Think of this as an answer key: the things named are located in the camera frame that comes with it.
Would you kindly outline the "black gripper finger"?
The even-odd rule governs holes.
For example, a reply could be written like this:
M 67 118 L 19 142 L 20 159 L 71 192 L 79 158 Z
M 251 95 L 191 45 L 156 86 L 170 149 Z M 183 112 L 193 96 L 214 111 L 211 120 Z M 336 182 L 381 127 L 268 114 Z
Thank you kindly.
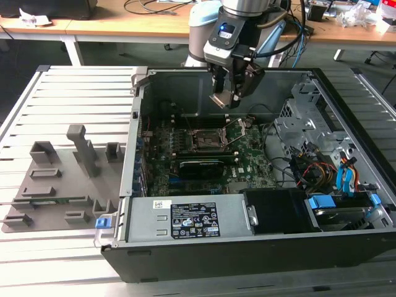
M 222 66 L 213 66 L 213 92 L 222 93 L 227 70 Z
M 260 66 L 247 66 L 231 80 L 231 107 L 238 107 L 242 98 L 254 93 L 265 75 Z

